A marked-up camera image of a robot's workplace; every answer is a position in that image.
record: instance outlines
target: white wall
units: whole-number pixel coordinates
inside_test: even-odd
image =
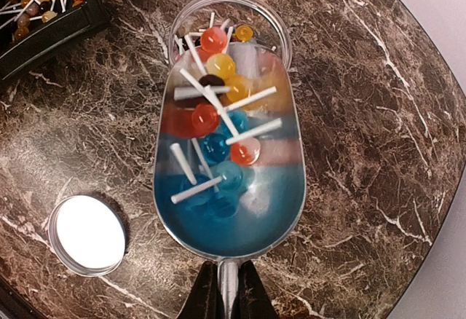
[[[466,90],[466,0],[401,0]],[[389,319],[466,318],[466,175],[438,239]]]

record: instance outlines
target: round table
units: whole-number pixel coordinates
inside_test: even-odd
[[[151,191],[173,18],[191,0],[104,0],[111,26],[0,95],[0,274],[50,318],[175,318],[203,260]],[[256,261],[282,318],[384,318],[432,246],[465,165],[465,97],[399,0],[262,0],[293,39],[307,164],[291,236]],[[47,217],[73,194],[111,202],[128,253],[70,273]]]

